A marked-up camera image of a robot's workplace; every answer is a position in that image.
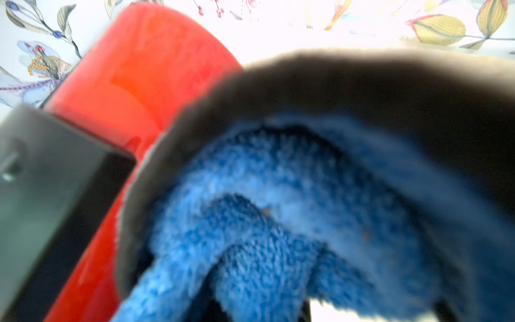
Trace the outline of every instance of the blue flower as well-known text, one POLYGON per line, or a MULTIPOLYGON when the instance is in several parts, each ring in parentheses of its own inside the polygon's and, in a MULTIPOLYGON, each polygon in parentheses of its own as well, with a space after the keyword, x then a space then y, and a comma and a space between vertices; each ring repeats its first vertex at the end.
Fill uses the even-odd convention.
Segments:
POLYGON ((15 4, 14 2, 12 1, 7 1, 5 2, 7 8, 11 9, 11 10, 14 10, 14 11, 19 11, 20 10, 20 7, 18 7, 17 4, 15 4))
POLYGON ((42 79, 21 81, 0 68, 0 104, 14 107, 23 101, 38 106, 63 81, 71 65, 42 42, 19 41, 18 47, 29 55, 21 55, 20 63, 28 68, 30 75, 42 79))

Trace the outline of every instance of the blue fuzzy fabric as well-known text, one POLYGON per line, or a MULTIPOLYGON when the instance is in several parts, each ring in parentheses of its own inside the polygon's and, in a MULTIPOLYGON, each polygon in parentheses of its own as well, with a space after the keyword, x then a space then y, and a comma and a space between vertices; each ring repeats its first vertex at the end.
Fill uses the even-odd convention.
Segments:
POLYGON ((237 125, 156 205, 155 260, 112 321, 195 322, 212 299, 234 322, 297 321, 308 298, 405 319, 440 297, 463 321, 509 321, 501 215, 413 143, 346 117, 237 125))

